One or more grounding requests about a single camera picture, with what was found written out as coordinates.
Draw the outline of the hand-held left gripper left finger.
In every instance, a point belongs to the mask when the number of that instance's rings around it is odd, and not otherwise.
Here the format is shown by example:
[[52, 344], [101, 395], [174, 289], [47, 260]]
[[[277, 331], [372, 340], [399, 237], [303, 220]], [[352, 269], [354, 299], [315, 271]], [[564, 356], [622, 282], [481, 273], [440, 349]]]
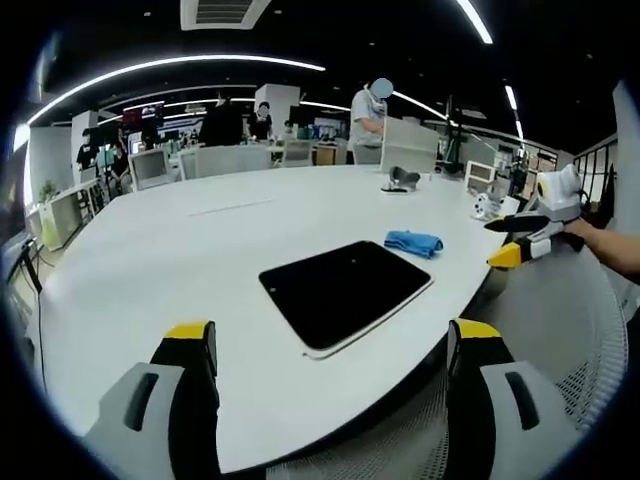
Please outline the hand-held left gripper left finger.
[[216, 326], [172, 328], [103, 395], [85, 444], [119, 479], [217, 479]]

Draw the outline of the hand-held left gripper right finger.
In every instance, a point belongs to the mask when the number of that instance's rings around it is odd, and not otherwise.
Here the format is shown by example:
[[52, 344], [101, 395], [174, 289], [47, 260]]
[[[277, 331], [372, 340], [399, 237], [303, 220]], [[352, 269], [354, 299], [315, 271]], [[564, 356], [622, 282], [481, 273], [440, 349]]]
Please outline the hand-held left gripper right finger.
[[446, 478], [542, 479], [579, 443], [559, 389], [493, 326], [452, 320], [446, 367]]

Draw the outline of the person's right hand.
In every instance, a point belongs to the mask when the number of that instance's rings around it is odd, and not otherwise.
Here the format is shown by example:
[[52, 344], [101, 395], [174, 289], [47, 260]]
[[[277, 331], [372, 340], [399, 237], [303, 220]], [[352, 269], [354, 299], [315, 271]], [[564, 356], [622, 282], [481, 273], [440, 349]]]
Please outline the person's right hand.
[[582, 239], [594, 253], [603, 252], [606, 240], [605, 230], [594, 227], [583, 218], [577, 218], [565, 224], [565, 231]]

